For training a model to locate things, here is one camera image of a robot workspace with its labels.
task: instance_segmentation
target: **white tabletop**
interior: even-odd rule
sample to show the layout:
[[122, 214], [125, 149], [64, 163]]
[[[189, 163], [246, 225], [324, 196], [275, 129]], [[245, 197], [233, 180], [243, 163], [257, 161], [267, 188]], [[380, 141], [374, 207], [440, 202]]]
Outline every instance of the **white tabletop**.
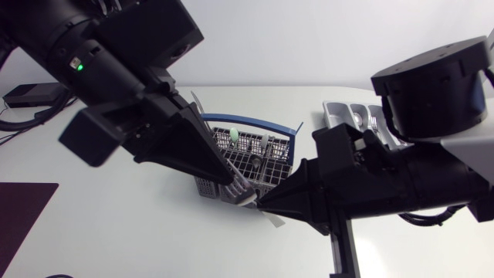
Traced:
[[[324, 100], [379, 101], [373, 92], [343, 87], [179, 90], [189, 101], [193, 90], [206, 113], [256, 117], [291, 128], [303, 121], [294, 169], [301, 158], [316, 157], [310, 135], [324, 126]], [[60, 184], [6, 278], [333, 273], [329, 237], [303, 222], [284, 219], [286, 225], [276, 229], [260, 212], [200, 197], [190, 175], [134, 163], [123, 148], [100, 168], [85, 165], [57, 141], [82, 107], [78, 103], [0, 147], [1, 181]], [[412, 226], [396, 215], [359, 219], [354, 234], [362, 277], [492, 277], [494, 225], [477, 224], [467, 209], [433, 228]]]

